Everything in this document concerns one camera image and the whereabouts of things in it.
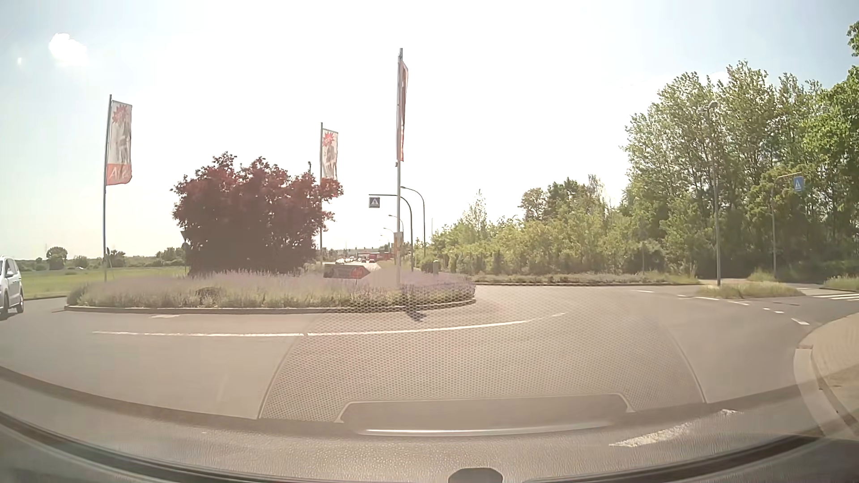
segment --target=sign pole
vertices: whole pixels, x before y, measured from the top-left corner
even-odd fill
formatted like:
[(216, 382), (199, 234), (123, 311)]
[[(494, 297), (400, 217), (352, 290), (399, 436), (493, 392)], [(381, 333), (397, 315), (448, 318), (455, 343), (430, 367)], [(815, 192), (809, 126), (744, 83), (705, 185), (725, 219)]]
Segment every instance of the sign pole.
[[(320, 123), (320, 189), (322, 188), (322, 123)], [(325, 266), (325, 255), (322, 253), (322, 228), (320, 228), (320, 266)]]
[(113, 107), (113, 94), (107, 98), (107, 128), (105, 129), (105, 175), (101, 187), (101, 266), (107, 283), (107, 150), (110, 147), (110, 114)]
[[(399, 189), (400, 171), (402, 170), (402, 165), (403, 165), (403, 160), (402, 160), (402, 156), (401, 156), (401, 153), (403, 152), (402, 151), (402, 149), (403, 149), (402, 148), (403, 138), (402, 138), (402, 131), (401, 131), (403, 129), (403, 124), (402, 124), (402, 119), (401, 119), (402, 118), (401, 103), (403, 100), (400, 98), (402, 93), (403, 93), (403, 88), (402, 88), (403, 69), (401, 67), (402, 63), (403, 63), (403, 49), (402, 49), (402, 47), (400, 47), (399, 57), (397, 57), (397, 229), (399, 229), (399, 224), (402, 223), (402, 222), (400, 222), (400, 219), (399, 219), (399, 201), (401, 199), (400, 189)], [(402, 242), (401, 242), (402, 239), (403, 239), (403, 235), (402, 235), (402, 232), (400, 232), (399, 239), (394, 240), (394, 243), (397, 244), (397, 287), (399, 287), (400, 270), (402, 269), (402, 266), (403, 266), (403, 255), (402, 255), (402, 249), (400, 247), (400, 245), (402, 245)]]

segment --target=sidewalk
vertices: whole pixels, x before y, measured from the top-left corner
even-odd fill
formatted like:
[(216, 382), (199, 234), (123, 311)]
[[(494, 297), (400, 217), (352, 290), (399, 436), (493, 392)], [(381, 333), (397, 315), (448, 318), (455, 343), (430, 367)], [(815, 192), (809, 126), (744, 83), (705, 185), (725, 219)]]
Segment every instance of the sidewalk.
[(844, 422), (859, 431), (859, 314), (819, 327), (812, 339), (821, 388)]

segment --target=advertising flag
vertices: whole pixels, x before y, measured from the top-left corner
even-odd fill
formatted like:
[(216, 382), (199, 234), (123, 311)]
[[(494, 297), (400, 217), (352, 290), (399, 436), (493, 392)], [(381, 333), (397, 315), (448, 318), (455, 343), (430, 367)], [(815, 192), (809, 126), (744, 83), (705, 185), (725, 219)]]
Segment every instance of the advertising flag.
[(131, 104), (111, 101), (107, 143), (107, 184), (131, 181)]
[(405, 141), (405, 91), (409, 85), (409, 68), (399, 55), (397, 69), (397, 162), (403, 162), (403, 142)]
[(337, 132), (322, 130), (322, 176), (337, 179)]

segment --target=asphalt road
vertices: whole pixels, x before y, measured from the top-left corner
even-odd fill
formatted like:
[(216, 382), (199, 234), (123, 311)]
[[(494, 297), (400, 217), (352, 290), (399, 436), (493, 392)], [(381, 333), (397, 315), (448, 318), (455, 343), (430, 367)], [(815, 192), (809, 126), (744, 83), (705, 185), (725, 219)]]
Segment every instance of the asphalt road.
[[(630, 411), (794, 387), (796, 345), (854, 300), (725, 301), (694, 287), (478, 287), (422, 314), (109, 315), (30, 301), (0, 366), (115, 400), (245, 419), (336, 421), (350, 404), (616, 394)], [(809, 293), (824, 294), (813, 288)], [(408, 413), (403, 406), (369, 411)], [(801, 404), (794, 429), (813, 425)]]

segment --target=car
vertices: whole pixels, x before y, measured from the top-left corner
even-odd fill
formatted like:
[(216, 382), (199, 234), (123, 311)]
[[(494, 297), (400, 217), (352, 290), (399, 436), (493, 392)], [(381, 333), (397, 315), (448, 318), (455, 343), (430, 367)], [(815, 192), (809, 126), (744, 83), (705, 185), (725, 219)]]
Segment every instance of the car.
[(15, 307), (19, 314), (24, 311), (24, 287), (21, 271), (11, 257), (0, 256), (0, 319), (9, 315)]

